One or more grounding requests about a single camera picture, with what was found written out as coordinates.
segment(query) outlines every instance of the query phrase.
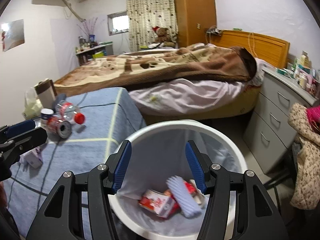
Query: window frame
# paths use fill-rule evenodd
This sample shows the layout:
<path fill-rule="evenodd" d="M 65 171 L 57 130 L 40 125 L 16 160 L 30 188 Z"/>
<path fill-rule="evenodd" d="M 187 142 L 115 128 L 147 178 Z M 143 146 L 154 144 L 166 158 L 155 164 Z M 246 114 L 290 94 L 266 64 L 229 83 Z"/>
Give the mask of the window frame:
<path fill-rule="evenodd" d="M 109 31 L 109 36 L 112 36 L 112 35 L 116 35 L 116 34 L 119 34 L 119 33 L 127 33 L 129 32 L 129 29 L 125 29 L 125 30 L 121 30 L 121 31 L 117 31 L 117 32 L 114 32 L 113 31 L 113 18 L 116 18 L 116 17 L 119 17 L 119 16 L 125 16 L 127 15 L 127 11 L 124 11 L 124 12 L 118 12 L 118 13 L 113 13 L 113 14 L 109 14 L 108 15 L 108 31 Z"/>

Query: silver screw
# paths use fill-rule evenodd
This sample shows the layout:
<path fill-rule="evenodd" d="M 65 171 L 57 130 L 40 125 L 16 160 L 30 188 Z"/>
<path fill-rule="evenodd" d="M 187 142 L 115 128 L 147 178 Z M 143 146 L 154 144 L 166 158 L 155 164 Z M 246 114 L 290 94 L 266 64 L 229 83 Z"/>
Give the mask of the silver screw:
<path fill-rule="evenodd" d="M 63 177 L 69 178 L 71 176 L 71 174 L 72 174 L 71 171 L 66 171 L 63 173 Z"/>
<path fill-rule="evenodd" d="M 219 170 L 221 168 L 221 166 L 217 163 L 214 163 L 211 165 L 211 168 L 213 168 L 214 170 Z"/>
<path fill-rule="evenodd" d="M 104 171 L 106 168 L 107 168 L 107 166 L 105 164 L 98 165 L 98 170 L 99 171 Z"/>
<path fill-rule="evenodd" d="M 247 174 L 249 177 L 253 177 L 253 176 L 254 176 L 254 172 L 253 172 L 253 171 L 247 171 L 246 174 Z"/>

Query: wall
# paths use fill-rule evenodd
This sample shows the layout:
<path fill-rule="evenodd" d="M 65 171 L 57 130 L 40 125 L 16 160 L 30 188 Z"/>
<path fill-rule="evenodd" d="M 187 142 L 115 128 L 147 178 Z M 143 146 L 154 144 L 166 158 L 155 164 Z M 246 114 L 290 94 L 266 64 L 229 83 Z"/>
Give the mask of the wall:
<path fill-rule="evenodd" d="M 78 11 L 77 1 L 71 3 Z M 0 51 L 0 126 L 23 121 L 28 87 L 45 78 L 56 80 L 77 65 L 74 47 L 79 35 L 75 24 L 79 21 L 73 15 L 65 18 L 61 0 L 11 0 L 0 16 L 0 24 L 19 19 L 24 20 L 25 43 Z M 72 39 L 66 35 L 70 32 Z M 69 43 L 66 51 L 61 46 L 63 39 Z"/>
<path fill-rule="evenodd" d="M 109 36 L 108 31 L 108 14 L 126 11 L 126 0 L 86 0 L 79 3 L 81 7 L 81 15 L 85 19 L 98 17 L 94 34 L 96 40 L 113 41 L 113 52 L 115 55 L 130 52 L 129 34 L 115 34 Z"/>
<path fill-rule="evenodd" d="M 274 36 L 290 42 L 289 53 L 309 54 L 320 69 L 320 29 L 303 0 L 216 0 L 219 29 Z"/>

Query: drawer handle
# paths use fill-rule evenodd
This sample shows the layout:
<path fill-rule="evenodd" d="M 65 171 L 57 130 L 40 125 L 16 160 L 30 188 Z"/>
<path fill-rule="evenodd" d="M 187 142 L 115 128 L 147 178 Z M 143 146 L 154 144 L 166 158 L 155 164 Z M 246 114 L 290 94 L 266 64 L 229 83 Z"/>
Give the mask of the drawer handle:
<path fill-rule="evenodd" d="M 269 143 L 270 141 L 261 133 L 262 137 Z"/>
<path fill-rule="evenodd" d="M 279 92 L 278 92 L 278 95 L 282 96 L 285 100 L 287 100 L 288 102 L 290 102 L 290 99 L 286 98 L 284 95 L 281 95 Z"/>
<path fill-rule="evenodd" d="M 281 121 L 279 121 L 278 119 L 276 119 L 271 113 L 270 115 L 273 117 L 273 119 L 275 119 L 279 124 L 281 123 Z"/>

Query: wall picture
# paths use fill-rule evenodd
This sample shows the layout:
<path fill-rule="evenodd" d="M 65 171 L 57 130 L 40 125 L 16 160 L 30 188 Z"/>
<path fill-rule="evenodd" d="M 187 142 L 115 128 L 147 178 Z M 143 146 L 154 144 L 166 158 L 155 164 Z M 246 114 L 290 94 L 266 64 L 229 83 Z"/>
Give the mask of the wall picture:
<path fill-rule="evenodd" d="M 24 43 L 23 20 L 17 20 L 1 25 L 2 49 L 7 51 Z"/>

